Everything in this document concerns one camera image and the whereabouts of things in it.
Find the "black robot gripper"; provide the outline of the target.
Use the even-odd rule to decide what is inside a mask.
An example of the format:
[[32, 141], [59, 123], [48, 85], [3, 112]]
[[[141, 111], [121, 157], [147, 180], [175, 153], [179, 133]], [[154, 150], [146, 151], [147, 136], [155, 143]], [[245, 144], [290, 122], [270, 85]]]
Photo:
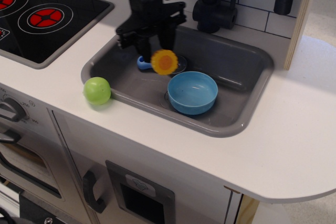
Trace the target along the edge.
[[146, 63], [152, 51], [149, 39], [158, 36], [162, 49], [174, 49], [176, 28], [186, 22], [185, 2], [164, 0], [129, 0], [131, 15], [117, 29], [119, 47], [134, 46]]

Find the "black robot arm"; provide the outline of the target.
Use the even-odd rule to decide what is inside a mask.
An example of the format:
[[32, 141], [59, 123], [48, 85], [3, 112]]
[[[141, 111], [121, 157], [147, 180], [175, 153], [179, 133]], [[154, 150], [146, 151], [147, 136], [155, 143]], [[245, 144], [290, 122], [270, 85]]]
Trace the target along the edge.
[[134, 46], [144, 62], [152, 57], [150, 38], [157, 36], [162, 49], [173, 50], [178, 25], [186, 22], [185, 3], [168, 0], [129, 0], [131, 15], [117, 29], [119, 47]]

